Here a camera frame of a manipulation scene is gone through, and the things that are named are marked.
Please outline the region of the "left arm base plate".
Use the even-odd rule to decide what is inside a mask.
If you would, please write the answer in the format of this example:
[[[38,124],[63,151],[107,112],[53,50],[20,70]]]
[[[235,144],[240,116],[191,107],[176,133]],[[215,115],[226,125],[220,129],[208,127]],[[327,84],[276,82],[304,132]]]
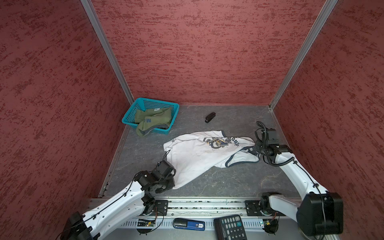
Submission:
[[[169,206],[168,200],[155,200],[155,205],[154,205],[154,211],[156,212],[155,214],[159,215],[159,213],[162,213],[164,216],[166,216],[168,212],[168,206]]]

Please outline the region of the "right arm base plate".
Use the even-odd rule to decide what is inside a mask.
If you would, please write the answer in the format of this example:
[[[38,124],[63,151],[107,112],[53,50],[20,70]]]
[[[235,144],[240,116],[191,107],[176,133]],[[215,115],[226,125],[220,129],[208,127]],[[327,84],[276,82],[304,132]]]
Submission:
[[[260,217],[263,216],[260,207],[260,200],[246,200],[245,209],[248,217]]]

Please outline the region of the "white tank top navy trim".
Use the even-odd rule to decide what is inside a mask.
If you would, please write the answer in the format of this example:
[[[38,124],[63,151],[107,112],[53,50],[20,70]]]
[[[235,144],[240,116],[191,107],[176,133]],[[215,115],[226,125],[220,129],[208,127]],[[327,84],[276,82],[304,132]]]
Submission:
[[[174,189],[190,183],[209,169],[257,163],[260,154],[249,137],[229,137],[223,131],[195,132],[178,136],[163,148],[176,169]]]

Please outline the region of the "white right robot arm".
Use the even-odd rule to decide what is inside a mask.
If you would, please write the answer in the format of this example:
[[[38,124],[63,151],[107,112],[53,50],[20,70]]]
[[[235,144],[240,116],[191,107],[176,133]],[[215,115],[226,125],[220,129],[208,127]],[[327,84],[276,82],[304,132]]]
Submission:
[[[327,235],[339,235],[344,230],[344,203],[337,193],[329,192],[302,166],[287,145],[281,145],[274,129],[262,122],[255,131],[256,152],[272,167],[281,168],[300,194],[295,202],[279,193],[263,193],[260,210],[265,216],[281,213],[297,222],[307,237],[322,240]]]

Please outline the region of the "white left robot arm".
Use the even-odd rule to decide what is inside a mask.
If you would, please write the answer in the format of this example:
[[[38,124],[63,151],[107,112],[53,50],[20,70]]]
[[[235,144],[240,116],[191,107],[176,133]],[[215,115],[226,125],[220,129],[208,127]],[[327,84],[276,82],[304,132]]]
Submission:
[[[155,208],[155,195],[175,186],[176,169],[166,160],[152,171],[140,171],[131,183],[98,207],[67,220],[58,240],[102,240],[125,221]]]

